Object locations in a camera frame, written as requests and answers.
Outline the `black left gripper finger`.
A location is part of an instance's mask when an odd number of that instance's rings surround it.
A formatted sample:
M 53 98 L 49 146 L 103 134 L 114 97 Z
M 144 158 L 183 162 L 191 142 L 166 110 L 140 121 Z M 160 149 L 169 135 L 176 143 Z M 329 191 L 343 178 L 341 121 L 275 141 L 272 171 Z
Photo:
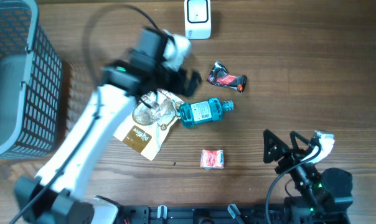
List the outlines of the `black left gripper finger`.
M 184 90 L 184 96 L 191 97 L 195 91 L 202 84 L 202 77 L 198 71 L 192 71 L 190 78 L 187 80 L 187 85 Z
M 167 72 L 169 75 L 167 90 L 177 95 L 185 95 L 187 70 L 180 68 L 178 71 L 168 70 Z

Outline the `blue mouthwash bottle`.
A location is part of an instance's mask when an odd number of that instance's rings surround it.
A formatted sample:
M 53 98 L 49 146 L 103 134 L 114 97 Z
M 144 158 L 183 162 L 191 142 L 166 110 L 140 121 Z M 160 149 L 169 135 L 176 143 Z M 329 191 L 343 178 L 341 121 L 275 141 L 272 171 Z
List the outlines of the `blue mouthwash bottle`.
M 232 111 L 232 100 L 220 101 L 218 98 L 209 98 L 197 103 L 184 103 L 179 107 L 182 125 L 185 128 L 193 128 L 202 123 L 220 121 L 225 112 Z

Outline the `black red snack wrapper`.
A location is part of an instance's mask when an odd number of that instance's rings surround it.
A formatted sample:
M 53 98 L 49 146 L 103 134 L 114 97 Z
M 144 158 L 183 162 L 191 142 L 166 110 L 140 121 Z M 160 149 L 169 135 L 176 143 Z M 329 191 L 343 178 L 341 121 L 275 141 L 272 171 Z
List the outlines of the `black red snack wrapper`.
M 216 61 L 209 73 L 207 81 L 211 85 L 231 88 L 237 90 L 239 93 L 243 93 L 247 79 L 246 75 L 232 75 L 222 63 Z

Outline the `white brown snack pouch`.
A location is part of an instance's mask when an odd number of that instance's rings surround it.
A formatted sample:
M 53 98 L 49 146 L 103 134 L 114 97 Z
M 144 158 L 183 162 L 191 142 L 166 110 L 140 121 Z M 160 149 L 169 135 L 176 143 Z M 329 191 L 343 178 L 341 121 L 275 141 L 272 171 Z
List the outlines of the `white brown snack pouch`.
M 178 109 L 184 101 L 162 89 L 142 99 L 144 102 L 119 125 L 114 137 L 151 161 L 161 150 L 173 124 L 181 118 Z

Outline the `red snack packet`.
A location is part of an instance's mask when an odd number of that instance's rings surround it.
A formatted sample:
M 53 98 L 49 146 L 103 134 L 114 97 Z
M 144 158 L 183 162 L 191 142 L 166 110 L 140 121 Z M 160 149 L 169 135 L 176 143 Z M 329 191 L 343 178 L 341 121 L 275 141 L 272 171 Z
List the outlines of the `red snack packet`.
M 204 169 L 223 169 L 224 154 L 223 150 L 206 150 L 201 154 L 200 167 Z

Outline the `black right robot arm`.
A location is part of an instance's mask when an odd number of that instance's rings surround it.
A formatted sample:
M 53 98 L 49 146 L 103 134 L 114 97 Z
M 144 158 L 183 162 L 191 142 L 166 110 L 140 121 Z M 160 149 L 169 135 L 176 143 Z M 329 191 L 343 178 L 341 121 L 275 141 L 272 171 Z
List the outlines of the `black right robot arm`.
M 349 223 L 347 209 L 352 205 L 353 176 L 339 168 L 323 172 L 316 164 L 325 159 L 335 143 L 334 135 L 315 130 L 310 139 L 291 131 L 289 147 L 269 129 L 264 130 L 263 162 L 273 161 L 278 165 L 278 174 L 271 183 L 265 199 L 265 222 L 271 223 L 270 198 L 274 187 L 286 174 L 290 175 L 299 197 L 284 200 L 281 221 L 286 223 Z

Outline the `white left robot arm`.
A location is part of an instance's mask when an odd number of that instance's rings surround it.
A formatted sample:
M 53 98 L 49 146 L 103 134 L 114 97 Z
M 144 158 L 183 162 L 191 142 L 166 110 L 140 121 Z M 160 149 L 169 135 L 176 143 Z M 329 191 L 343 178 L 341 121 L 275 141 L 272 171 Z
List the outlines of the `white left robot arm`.
M 85 200 L 92 172 L 114 132 L 134 111 L 142 96 L 159 89 L 191 96 L 201 78 L 182 68 L 190 40 L 166 30 L 145 28 L 128 60 L 102 68 L 103 78 L 79 120 L 52 158 L 32 179 L 14 187 L 28 223 L 117 223 L 123 206 L 103 197 Z

